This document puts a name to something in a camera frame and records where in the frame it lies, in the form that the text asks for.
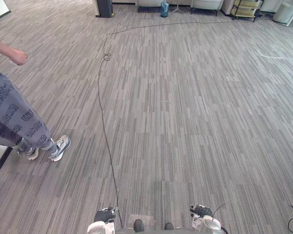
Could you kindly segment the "person's hand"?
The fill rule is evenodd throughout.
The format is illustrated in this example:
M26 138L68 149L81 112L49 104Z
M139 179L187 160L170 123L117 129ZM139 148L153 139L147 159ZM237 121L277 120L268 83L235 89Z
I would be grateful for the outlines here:
M16 65L22 66L26 64L28 56L24 51L13 49L10 60L13 61Z

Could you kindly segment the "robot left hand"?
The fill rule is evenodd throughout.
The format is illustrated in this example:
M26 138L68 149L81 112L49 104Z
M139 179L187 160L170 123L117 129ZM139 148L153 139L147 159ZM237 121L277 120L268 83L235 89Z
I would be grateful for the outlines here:
M116 218L116 212L118 207L107 207L101 210L98 210L94 216L94 222L102 221L104 223L112 223Z

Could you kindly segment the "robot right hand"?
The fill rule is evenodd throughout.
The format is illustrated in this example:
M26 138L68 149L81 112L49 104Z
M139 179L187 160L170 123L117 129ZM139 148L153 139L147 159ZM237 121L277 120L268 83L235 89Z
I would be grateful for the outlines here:
M194 215L198 215L199 217L204 217L206 215L213 217L213 212L209 207L205 207L201 204L194 205L190 204L190 216L194 217Z

